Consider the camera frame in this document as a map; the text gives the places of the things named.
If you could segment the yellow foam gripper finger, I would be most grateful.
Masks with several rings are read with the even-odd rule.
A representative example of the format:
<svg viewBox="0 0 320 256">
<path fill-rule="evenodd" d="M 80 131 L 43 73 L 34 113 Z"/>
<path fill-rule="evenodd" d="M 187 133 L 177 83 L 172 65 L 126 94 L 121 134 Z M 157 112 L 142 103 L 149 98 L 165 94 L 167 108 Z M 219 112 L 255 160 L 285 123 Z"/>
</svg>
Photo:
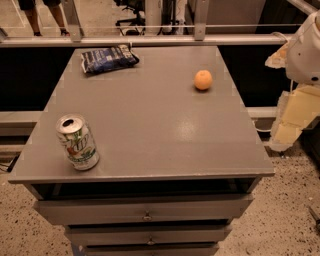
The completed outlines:
<svg viewBox="0 0 320 256">
<path fill-rule="evenodd" d="M 278 100 L 269 147 L 277 152 L 286 151 L 319 115 L 319 85 L 299 84 L 292 92 L 284 91 Z"/>
<path fill-rule="evenodd" d="M 276 52 L 267 58 L 265 65 L 270 68 L 285 68 L 287 65 L 288 43 L 281 46 Z"/>
</svg>

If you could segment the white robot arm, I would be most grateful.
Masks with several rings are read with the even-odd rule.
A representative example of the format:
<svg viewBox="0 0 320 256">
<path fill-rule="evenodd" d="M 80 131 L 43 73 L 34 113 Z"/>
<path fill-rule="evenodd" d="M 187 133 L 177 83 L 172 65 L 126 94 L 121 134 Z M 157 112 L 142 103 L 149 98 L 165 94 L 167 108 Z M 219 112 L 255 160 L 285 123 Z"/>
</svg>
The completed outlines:
<svg viewBox="0 0 320 256">
<path fill-rule="evenodd" d="M 290 91 L 279 97 L 270 132 L 269 147 L 281 152 L 320 114 L 320 11 L 310 14 L 265 65 L 284 68 L 290 80 Z"/>
</svg>

